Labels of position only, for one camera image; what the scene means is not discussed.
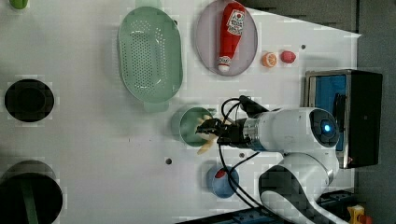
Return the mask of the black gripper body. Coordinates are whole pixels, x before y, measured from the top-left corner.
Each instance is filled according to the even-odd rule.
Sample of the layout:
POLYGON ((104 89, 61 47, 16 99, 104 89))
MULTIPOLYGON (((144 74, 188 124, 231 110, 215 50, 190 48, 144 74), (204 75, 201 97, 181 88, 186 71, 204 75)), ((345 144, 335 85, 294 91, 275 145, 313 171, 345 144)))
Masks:
POLYGON ((246 147, 249 140, 243 134, 246 119, 237 119, 234 123, 221 121, 218 143, 222 146, 246 147))

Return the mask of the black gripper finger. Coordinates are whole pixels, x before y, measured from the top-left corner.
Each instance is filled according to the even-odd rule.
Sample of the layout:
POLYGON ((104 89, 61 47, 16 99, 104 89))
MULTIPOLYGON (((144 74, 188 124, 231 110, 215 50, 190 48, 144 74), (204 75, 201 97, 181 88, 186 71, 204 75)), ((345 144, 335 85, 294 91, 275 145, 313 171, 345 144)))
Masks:
POLYGON ((198 131, 218 131, 222 126, 220 119, 206 119, 197 127, 198 131))
POLYGON ((216 128, 202 128, 202 127, 198 127, 195 131, 196 134, 204 137, 204 136, 210 136, 210 135, 215 135, 218 136, 219 135, 219 130, 216 128))

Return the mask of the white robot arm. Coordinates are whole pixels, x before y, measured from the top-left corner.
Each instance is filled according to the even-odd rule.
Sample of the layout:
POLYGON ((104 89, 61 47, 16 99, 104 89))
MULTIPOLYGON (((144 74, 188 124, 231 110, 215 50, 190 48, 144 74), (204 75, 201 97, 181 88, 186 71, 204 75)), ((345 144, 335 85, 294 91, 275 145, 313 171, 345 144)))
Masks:
POLYGON ((283 155, 259 177, 262 205, 272 213, 293 224, 348 224, 317 204, 339 171, 339 131, 328 111, 301 107, 254 112, 231 124, 207 119, 195 131, 214 134, 223 146, 283 155))

